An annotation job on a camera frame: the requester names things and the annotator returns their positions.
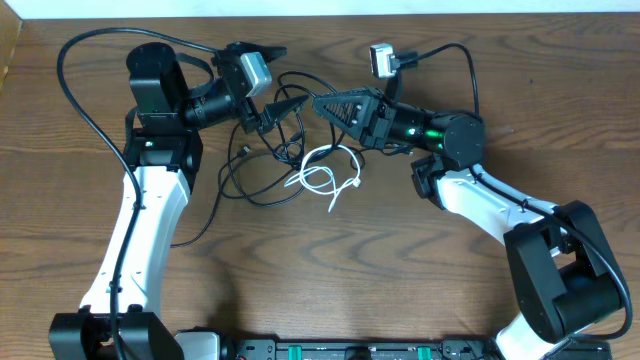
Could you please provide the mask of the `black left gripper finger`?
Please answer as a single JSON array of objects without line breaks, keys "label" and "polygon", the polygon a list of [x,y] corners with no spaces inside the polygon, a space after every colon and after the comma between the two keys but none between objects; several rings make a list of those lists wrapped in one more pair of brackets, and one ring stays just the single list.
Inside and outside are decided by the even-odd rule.
[{"label": "black left gripper finger", "polygon": [[259,126],[257,127],[257,131],[260,134],[270,132],[277,127],[289,113],[299,110],[308,99],[308,95],[301,95],[267,104],[264,107],[264,110],[259,114]]},{"label": "black left gripper finger", "polygon": [[258,52],[266,63],[275,61],[287,55],[287,48],[284,46],[262,46],[249,42],[237,41],[227,45],[227,49],[238,55]]}]

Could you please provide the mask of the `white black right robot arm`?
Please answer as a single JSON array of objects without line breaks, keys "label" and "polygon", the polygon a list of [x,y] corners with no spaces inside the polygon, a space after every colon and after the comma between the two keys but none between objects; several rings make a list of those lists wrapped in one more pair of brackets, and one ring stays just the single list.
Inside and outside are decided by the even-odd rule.
[{"label": "white black right robot arm", "polygon": [[632,325],[629,287],[594,211],[530,197],[482,166],[485,124],[467,110],[399,100],[400,81],[318,95],[313,110],[363,147],[428,151],[412,163],[419,197],[460,215],[506,250],[519,313],[494,339],[504,359],[545,359],[580,342],[606,342]]}]

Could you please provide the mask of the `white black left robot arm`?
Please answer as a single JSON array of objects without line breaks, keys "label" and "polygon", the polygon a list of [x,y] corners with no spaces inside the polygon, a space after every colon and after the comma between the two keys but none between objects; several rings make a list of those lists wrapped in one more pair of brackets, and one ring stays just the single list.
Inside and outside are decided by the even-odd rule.
[{"label": "white black left robot arm", "polygon": [[135,107],[125,119],[124,192],[99,272],[74,313],[57,314],[49,343],[58,359],[232,359],[232,341],[195,328],[172,334],[161,320],[161,292],[177,223],[193,192],[203,152],[202,129],[238,119],[246,132],[266,133],[303,103],[302,97],[257,110],[268,65],[280,46],[235,42],[201,68],[206,83],[189,87],[189,56],[154,41],[126,60]]}]

